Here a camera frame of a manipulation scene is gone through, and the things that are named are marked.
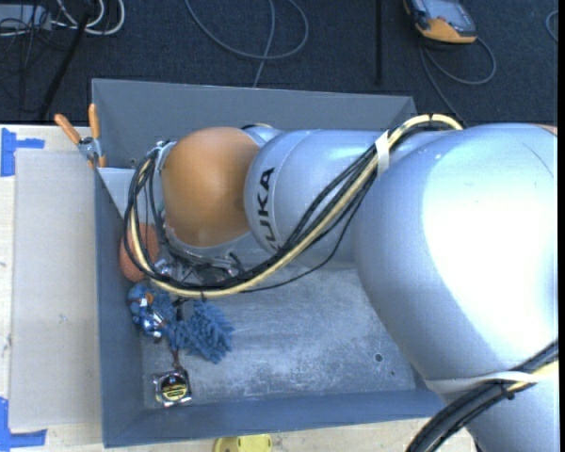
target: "blue object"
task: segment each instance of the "blue object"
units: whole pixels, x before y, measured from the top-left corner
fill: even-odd
[[[172,351],[185,348],[189,355],[201,354],[219,363],[227,351],[232,351],[234,327],[216,305],[199,300],[191,303],[192,313],[186,319],[178,319],[169,293],[154,291],[141,283],[128,292],[132,320],[145,334],[155,338],[166,335]]]
[[[193,308],[192,316],[178,323],[178,345],[188,348],[189,355],[201,353],[211,362],[219,363],[227,351],[232,351],[234,327],[212,303],[193,301]]]
[[[2,128],[2,147],[0,148],[0,176],[13,176],[15,173],[15,151],[19,148],[43,149],[44,140],[27,138],[17,140],[17,134]]]
[[[47,430],[27,433],[10,433],[8,428],[8,400],[0,396],[0,452],[9,452],[12,447],[35,447],[44,445]]]

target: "blue tape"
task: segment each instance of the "blue tape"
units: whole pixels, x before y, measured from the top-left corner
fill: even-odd
[[[8,428],[8,400],[0,396],[0,452],[12,447],[36,447],[46,442],[47,429],[28,433],[10,433]]]
[[[17,134],[2,128],[2,147],[0,149],[0,176],[12,176],[15,173],[15,151],[19,148],[43,149],[44,140],[27,138],[17,140]]]

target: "orange handle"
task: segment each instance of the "orange handle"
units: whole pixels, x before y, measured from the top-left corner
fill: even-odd
[[[90,123],[90,131],[92,133],[92,137],[97,139],[101,136],[101,126],[98,122],[98,115],[96,113],[96,105],[90,104],[88,107],[88,120]]]
[[[79,133],[75,130],[75,128],[65,116],[63,116],[62,114],[55,114],[55,122],[63,130],[63,132],[67,135],[67,137],[73,144],[77,145],[81,142],[82,138],[79,136]]]

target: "orange object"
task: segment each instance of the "orange object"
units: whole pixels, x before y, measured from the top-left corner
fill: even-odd
[[[78,145],[82,141],[82,138],[75,130],[75,127],[72,126],[69,119],[67,119],[63,114],[55,114],[55,122],[73,144]]]
[[[98,122],[96,104],[90,104],[88,107],[88,121],[90,124],[90,132],[92,133],[92,138],[98,140],[101,137],[101,125]],[[106,168],[106,155],[99,155],[97,164],[99,168]]]
[[[155,231],[153,226],[146,226],[143,223],[139,224],[139,230],[139,235],[142,239],[142,242],[149,252],[151,261],[154,263],[157,260],[157,256],[159,255],[159,240],[157,238],[157,232]],[[132,250],[133,255],[136,257],[134,248],[132,248],[132,232],[128,230],[127,234],[128,243],[130,243],[130,249]],[[144,273],[140,269],[138,269],[130,259],[130,256],[128,255],[123,244],[123,237],[120,241],[120,268],[123,276],[125,276],[125,278],[127,278],[131,282],[138,283],[145,278]]]
[[[245,178],[259,146],[235,127],[182,137],[161,172],[166,222],[190,246],[211,247],[249,230]]]

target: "yellow cable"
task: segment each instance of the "yellow cable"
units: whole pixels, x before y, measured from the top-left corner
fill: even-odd
[[[306,236],[304,237],[293,249],[291,249],[288,253],[285,254],[279,261],[274,263],[272,266],[269,266],[264,272],[260,273],[259,275],[247,280],[241,284],[237,284],[231,286],[230,288],[225,288],[222,290],[217,291],[207,291],[207,295],[210,298],[219,298],[224,296],[233,295],[235,293],[240,293],[245,291],[252,286],[256,285],[259,282],[262,282],[276,271],[278,271],[283,266],[286,266],[290,261],[295,259],[299,256],[308,246],[312,244],[312,242],[318,237],[318,235],[322,232],[322,230],[333,220],[337,217],[337,215],[344,209],[347,203],[351,200],[351,198],[362,188],[366,180],[369,176],[377,169],[379,164],[379,158],[375,155],[366,165],[366,168],[363,172],[358,176],[356,181],[349,187],[346,194],[339,200],[337,204],[333,206],[331,211],[325,216],[325,218],[315,226],[315,228]],[[130,212],[130,222],[134,223],[136,220],[136,210],[134,208],[131,209]],[[136,226],[131,226],[131,237],[132,237],[132,245],[134,247],[134,252],[138,256],[138,260],[140,264],[145,268],[145,270],[150,269],[149,264],[144,258],[142,254],[140,243],[138,240],[138,233]],[[172,286],[166,282],[160,282],[159,280],[150,279],[153,284],[162,288],[165,291],[173,293],[175,295],[179,295],[186,298],[193,298],[193,299],[201,299],[205,294],[201,291],[195,291],[190,289],[180,289],[175,286]]]
[[[552,373],[558,372],[558,358],[550,363],[546,363],[539,368],[536,368],[530,375],[550,375]],[[530,383],[526,381],[518,381],[510,385],[507,390],[509,392],[519,392],[521,389],[525,388]]]
[[[415,116],[403,122],[401,125],[399,125],[394,130],[394,132],[388,137],[387,140],[388,149],[391,150],[394,147],[394,145],[397,143],[399,138],[402,135],[404,135],[404,133],[406,133],[411,127],[431,121],[442,121],[447,125],[450,125],[454,129],[457,130],[462,129],[462,127],[460,127],[460,125],[452,118],[448,118],[447,116],[442,116],[440,114],[434,114],[433,116],[429,116],[427,114]],[[320,223],[318,223],[318,225],[316,225],[315,228],[307,236],[305,236],[293,249],[291,249],[288,253],[286,253],[285,256],[283,256],[279,261],[274,263],[272,266],[269,266],[268,269],[266,269],[259,275],[241,284],[237,284],[222,290],[207,291],[206,292],[207,295],[210,298],[219,298],[219,297],[240,293],[242,291],[251,288],[257,283],[262,282],[263,280],[274,274],[276,271],[278,271],[280,268],[286,266],[290,261],[292,261],[297,256],[299,256],[302,252],[304,252],[305,249],[308,248],[308,246],[310,246],[314,242],[314,240],[318,237],[318,235],[326,228],[326,226],[328,226],[329,223],[331,223],[331,221],[335,219],[337,215],[339,215],[339,213],[344,209],[347,203],[362,188],[362,186],[365,184],[365,182],[370,177],[370,175],[377,170],[378,165],[379,165],[379,156],[374,155],[372,159],[368,162],[362,173],[358,176],[356,181],[346,191],[346,194],[339,200],[337,204],[333,206],[331,211],[324,217],[324,219]],[[143,172],[145,172],[148,166],[149,166],[149,162],[147,161],[144,164],[143,168],[140,169],[139,174],[141,175]],[[132,207],[130,210],[129,222],[130,222],[130,230],[131,230],[131,238],[132,238],[132,247],[134,253],[137,256],[137,260],[139,264],[144,268],[141,270],[147,273],[150,271],[151,267],[149,263],[146,261],[144,254],[142,253],[141,250],[140,241],[138,237],[138,229],[136,225],[134,225],[134,223],[136,223],[136,209],[134,207]],[[192,298],[192,299],[202,299],[205,296],[205,293],[201,291],[195,291],[184,288],[180,289],[175,286],[172,286],[169,283],[160,282],[159,280],[156,280],[154,278],[150,278],[150,281],[159,288],[168,291],[174,295],[179,295],[185,298]]]

